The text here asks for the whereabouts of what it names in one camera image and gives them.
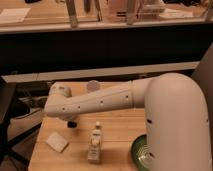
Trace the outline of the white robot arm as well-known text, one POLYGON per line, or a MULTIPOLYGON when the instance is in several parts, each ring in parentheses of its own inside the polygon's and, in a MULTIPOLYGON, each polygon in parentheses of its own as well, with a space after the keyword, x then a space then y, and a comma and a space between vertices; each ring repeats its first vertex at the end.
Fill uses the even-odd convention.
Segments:
POLYGON ((52 85, 45 113, 71 121, 80 114, 143 108, 150 171, 213 171, 205 95, 190 77, 166 73, 72 97, 52 85))

